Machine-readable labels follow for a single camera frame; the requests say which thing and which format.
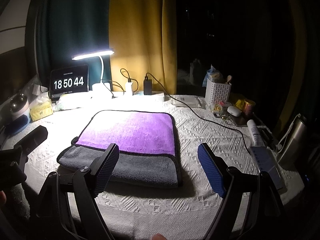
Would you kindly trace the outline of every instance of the folded microfiber towel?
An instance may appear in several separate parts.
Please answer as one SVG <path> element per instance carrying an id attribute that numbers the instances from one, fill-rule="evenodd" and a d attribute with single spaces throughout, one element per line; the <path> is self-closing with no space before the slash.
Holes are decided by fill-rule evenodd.
<path id="1" fill-rule="evenodd" d="M 120 149 L 110 180 L 160 188 L 181 185 L 179 140 L 174 118 L 167 113 L 100 111 L 57 162 L 76 171 L 89 166 L 110 143 Z"/>

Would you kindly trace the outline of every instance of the yellow curtain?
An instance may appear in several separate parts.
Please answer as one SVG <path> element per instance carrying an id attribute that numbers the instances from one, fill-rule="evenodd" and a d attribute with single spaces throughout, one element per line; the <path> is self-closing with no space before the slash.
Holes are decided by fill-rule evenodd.
<path id="1" fill-rule="evenodd" d="M 279 136 L 286 126 L 294 110 L 300 89 L 303 83 L 304 70 L 307 58 L 307 31 L 304 22 L 304 15 L 299 0 L 288 0 L 292 13 L 292 20 L 295 29 L 295 55 L 294 66 L 291 77 L 291 84 L 287 99 L 280 114 L 276 127 L 273 130 L 275 136 Z"/>
<path id="2" fill-rule="evenodd" d="M 146 72 L 170 94 L 177 86 L 177 24 L 175 0 L 110 0 L 109 45 L 112 80 L 123 87 L 125 68 L 143 90 Z M 153 90 L 162 90 L 153 80 Z"/>

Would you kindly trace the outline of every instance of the white cable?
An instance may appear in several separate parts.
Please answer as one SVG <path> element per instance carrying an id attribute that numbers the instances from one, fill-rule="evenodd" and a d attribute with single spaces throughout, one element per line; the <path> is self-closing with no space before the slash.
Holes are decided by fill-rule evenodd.
<path id="1" fill-rule="evenodd" d="M 100 83 L 102 83 L 102 78 L 103 78 L 103 71 L 104 71 L 104 66 L 103 66 L 103 59 L 101 56 L 98 56 L 101 60 L 101 78 L 100 78 Z"/>
<path id="2" fill-rule="evenodd" d="M 288 128 L 287 132 L 284 134 L 284 136 L 281 138 L 281 140 L 280 140 L 279 143 L 277 144 L 277 146 L 276 146 L 276 154 L 279 154 L 279 153 L 283 150 L 284 145 L 285 145 L 285 142 L 287 141 L 287 137 L 288 137 L 288 135 L 289 135 L 289 133 L 290 133 L 292 127 L 293 127 L 294 121 L 297 119 L 297 117 L 301 117 L 301 114 L 297 114 L 297 115 L 295 116 L 295 118 L 293 119 L 293 121 L 292 121 L 291 124 L 289 125 L 289 128 Z"/>

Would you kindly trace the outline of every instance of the dark green curtain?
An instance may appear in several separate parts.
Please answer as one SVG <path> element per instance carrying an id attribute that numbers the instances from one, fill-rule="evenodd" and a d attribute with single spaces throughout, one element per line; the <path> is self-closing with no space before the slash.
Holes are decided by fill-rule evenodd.
<path id="1" fill-rule="evenodd" d="M 41 82 L 49 84 L 53 69 L 88 65 L 91 89 L 100 81 L 100 59 L 74 61 L 71 57 L 109 47 L 109 0 L 41 0 L 36 16 L 35 47 Z M 103 59 L 104 78 L 111 79 L 109 56 Z"/>

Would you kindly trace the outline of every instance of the lamp base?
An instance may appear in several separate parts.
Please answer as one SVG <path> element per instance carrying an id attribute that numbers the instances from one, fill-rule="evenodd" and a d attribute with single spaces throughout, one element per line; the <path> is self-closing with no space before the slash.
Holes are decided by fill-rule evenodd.
<path id="1" fill-rule="evenodd" d="M 112 99 L 110 83 L 97 83 L 92 85 L 93 97 L 101 100 Z"/>

